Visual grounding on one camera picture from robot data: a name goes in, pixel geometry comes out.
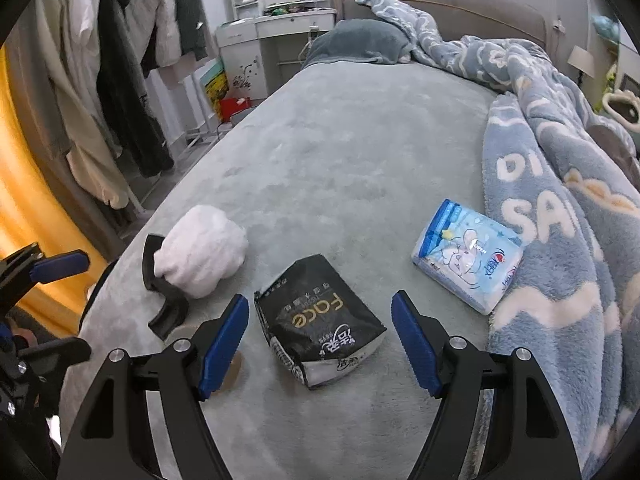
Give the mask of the black tissue packet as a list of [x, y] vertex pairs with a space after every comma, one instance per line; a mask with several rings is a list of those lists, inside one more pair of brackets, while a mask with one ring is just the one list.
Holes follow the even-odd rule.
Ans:
[[386, 327], [320, 254], [298, 259], [254, 293], [267, 344], [292, 375], [317, 389], [378, 350]]

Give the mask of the white towel ball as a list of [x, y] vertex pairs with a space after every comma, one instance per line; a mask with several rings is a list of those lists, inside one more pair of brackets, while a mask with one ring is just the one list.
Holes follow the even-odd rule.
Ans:
[[238, 272], [248, 248], [246, 229], [214, 206], [192, 207], [154, 252], [153, 273], [200, 299]]

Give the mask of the red box on floor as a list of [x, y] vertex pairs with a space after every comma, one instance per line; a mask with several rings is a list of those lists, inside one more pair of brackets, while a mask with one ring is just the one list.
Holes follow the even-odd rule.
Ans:
[[252, 102], [247, 98], [224, 98], [219, 101], [218, 118], [221, 122], [230, 122], [231, 117], [242, 110], [248, 110]]

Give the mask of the white plush cat bed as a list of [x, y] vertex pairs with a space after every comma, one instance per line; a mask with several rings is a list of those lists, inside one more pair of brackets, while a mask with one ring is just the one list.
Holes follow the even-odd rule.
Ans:
[[639, 133], [639, 98], [630, 90], [615, 90], [603, 95], [604, 110], [629, 132]]

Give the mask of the yellow picture board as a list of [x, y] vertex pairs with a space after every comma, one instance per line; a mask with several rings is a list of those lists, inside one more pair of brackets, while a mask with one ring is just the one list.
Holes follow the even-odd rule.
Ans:
[[222, 122], [221, 102], [229, 92], [229, 83], [224, 63], [219, 58], [208, 63], [206, 71], [200, 76], [200, 84], [212, 111]]

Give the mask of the clothes rack with hanging garments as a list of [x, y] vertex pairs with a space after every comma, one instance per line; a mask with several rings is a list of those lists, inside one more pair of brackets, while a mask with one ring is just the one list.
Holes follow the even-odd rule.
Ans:
[[122, 156], [144, 178], [174, 168], [146, 81], [208, 57], [202, 0], [1, 0], [1, 37], [26, 136], [64, 202], [127, 208]]

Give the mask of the teal grey pillow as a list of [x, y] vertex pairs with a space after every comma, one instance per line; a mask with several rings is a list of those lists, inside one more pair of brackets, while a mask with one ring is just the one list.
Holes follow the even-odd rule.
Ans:
[[378, 20], [341, 20], [311, 44], [303, 68], [336, 62], [394, 65], [411, 61], [408, 37]]

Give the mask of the blue patterned fleece blanket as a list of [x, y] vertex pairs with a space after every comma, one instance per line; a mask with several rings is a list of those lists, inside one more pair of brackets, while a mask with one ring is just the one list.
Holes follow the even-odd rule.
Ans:
[[488, 348], [533, 352], [559, 401], [582, 476], [603, 470], [639, 411], [639, 192], [590, 136], [605, 128], [574, 81], [525, 39], [447, 41], [431, 14], [360, 0], [414, 58], [497, 91], [483, 142], [485, 210], [523, 260], [489, 317]]

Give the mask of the white wardrobe shelf unit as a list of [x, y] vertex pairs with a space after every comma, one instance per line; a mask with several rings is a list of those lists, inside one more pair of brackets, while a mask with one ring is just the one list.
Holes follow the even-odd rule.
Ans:
[[[590, 104], [597, 108], [603, 96], [606, 84], [606, 73], [614, 62], [617, 63], [617, 72], [614, 88], [620, 88], [625, 76], [639, 85], [639, 51], [632, 43], [628, 32], [622, 22], [617, 18], [612, 6], [606, 0], [588, 1], [588, 36], [587, 50], [594, 59], [594, 78], [587, 77], [582, 88]], [[601, 37], [594, 26], [593, 20], [597, 16], [606, 15], [613, 22], [620, 25], [620, 39], [617, 44]]]

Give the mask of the white vanity dressing table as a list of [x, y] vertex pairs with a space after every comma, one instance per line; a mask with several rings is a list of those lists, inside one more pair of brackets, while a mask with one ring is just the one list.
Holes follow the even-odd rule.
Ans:
[[330, 0], [231, 0], [215, 39], [230, 94], [260, 102], [300, 70], [310, 43], [334, 27]]

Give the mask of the small bedside lamp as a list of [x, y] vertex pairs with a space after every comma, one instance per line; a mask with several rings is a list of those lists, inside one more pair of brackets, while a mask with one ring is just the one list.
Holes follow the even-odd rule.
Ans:
[[588, 76], [593, 78], [596, 76], [596, 66], [594, 66], [593, 55], [579, 46], [574, 46], [570, 56], [568, 57], [567, 64], [578, 70], [578, 86], [582, 85], [582, 78]]

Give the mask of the orange curtain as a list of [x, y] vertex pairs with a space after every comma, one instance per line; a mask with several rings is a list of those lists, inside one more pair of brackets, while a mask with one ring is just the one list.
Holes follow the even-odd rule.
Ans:
[[5, 55], [1, 57], [0, 136], [1, 255], [37, 243], [48, 256], [81, 249], [90, 259], [86, 273], [38, 285], [18, 306], [53, 335], [75, 335], [88, 289], [104, 271], [106, 260], [66, 214], [32, 158], [15, 113]]

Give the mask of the black curved plastic piece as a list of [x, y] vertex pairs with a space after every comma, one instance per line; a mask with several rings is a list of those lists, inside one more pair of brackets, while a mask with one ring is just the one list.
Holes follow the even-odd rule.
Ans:
[[162, 247], [163, 241], [164, 238], [157, 234], [149, 234], [146, 237], [142, 256], [142, 280], [147, 290], [164, 297], [162, 307], [148, 326], [158, 338], [166, 340], [170, 333], [184, 322], [190, 306], [186, 294], [181, 289], [155, 275], [154, 257]]

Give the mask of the blue white tissue pack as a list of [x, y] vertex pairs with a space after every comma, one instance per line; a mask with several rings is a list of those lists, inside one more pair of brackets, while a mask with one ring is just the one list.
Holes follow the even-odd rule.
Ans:
[[488, 315], [509, 288], [523, 249], [511, 229], [446, 198], [416, 241], [411, 260], [454, 296]]

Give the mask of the grey upholstered headboard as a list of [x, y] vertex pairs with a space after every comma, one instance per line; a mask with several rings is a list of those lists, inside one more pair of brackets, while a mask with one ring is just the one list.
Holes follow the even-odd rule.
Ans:
[[[547, 45], [547, 26], [536, 9], [516, 0], [399, 0], [423, 10], [436, 20], [446, 40], [464, 35], [480, 38], [524, 38]], [[373, 13], [356, 0], [332, 0], [340, 20], [372, 18]]]

